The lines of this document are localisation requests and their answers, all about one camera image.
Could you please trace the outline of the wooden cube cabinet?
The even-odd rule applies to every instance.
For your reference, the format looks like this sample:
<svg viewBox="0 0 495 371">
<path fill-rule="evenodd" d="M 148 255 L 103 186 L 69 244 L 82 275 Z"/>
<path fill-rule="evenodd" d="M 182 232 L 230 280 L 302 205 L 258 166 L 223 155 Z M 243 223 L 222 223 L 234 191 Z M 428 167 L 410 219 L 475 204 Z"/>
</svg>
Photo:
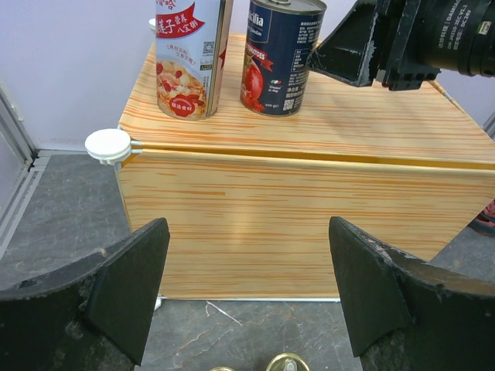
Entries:
<svg viewBox="0 0 495 371">
<path fill-rule="evenodd" d="M 168 221 L 162 297 L 332 301 L 332 217 L 430 260 L 493 199 L 493 140 L 437 83 L 311 73 L 301 110 L 270 117 L 240 101 L 244 43 L 228 40 L 214 116 L 164 114 L 150 52 L 118 126 L 85 141 L 132 230 Z"/>
</svg>

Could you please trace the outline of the dark blue round can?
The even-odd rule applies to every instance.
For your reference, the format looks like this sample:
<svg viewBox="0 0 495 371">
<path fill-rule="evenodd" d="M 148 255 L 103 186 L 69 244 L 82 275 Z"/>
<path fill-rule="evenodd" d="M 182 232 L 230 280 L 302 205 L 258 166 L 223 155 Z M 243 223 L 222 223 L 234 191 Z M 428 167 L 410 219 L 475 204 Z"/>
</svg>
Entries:
<svg viewBox="0 0 495 371">
<path fill-rule="evenodd" d="M 251 1 L 241 103 L 270 116 L 299 111 L 327 6 L 322 1 Z"/>
</svg>

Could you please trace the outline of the tall white-lid can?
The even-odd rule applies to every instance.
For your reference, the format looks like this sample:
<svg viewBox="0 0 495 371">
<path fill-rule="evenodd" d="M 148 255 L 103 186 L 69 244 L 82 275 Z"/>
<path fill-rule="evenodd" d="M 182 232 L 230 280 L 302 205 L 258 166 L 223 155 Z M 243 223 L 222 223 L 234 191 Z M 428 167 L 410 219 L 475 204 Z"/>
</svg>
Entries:
<svg viewBox="0 0 495 371">
<path fill-rule="evenodd" d="M 155 18 L 150 19 L 148 21 L 150 29 L 154 32 L 155 31 Z"/>
<path fill-rule="evenodd" d="M 217 112 L 232 1 L 162 0 L 155 3 L 157 104 L 179 119 Z"/>
</svg>

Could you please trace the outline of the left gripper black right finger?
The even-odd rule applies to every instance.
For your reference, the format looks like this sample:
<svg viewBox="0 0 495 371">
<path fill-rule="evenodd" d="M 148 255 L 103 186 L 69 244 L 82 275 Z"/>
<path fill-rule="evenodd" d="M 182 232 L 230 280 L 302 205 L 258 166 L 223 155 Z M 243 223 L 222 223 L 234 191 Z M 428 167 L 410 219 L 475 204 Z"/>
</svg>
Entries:
<svg viewBox="0 0 495 371">
<path fill-rule="evenodd" d="M 435 267 L 342 217 L 329 245 L 364 370 L 492 370 L 494 285 Z"/>
</svg>

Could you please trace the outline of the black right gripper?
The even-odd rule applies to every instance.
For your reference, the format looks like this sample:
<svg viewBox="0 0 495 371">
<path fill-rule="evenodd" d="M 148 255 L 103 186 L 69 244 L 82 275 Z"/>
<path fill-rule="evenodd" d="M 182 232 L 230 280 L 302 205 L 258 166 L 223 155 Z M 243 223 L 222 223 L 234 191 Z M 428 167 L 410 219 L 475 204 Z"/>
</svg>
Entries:
<svg viewBox="0 0 495 371">
<path fill-rule="evenodd" d="M 352 87 L 369 87 L 376 77 L 391 91 L 417 90 L 442 70 L 494 76 L 493 1 L 406 1 L 378 68 L 386 5 L 357 1 L 310 53 L 308 68 Z"/>
</svg>

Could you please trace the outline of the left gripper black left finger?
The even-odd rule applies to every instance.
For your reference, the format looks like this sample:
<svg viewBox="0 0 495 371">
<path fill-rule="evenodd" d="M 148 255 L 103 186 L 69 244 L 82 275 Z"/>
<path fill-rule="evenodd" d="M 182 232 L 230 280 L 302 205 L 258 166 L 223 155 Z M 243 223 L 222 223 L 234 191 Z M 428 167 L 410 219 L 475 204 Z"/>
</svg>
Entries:
<svg viewBox="0 0 495 371">
<path fill-rule="evenodd" d="M 3 370 L 141 365 L 170 233 L 158 218 L 123 240 L 1 292 Z"/>
</svg>

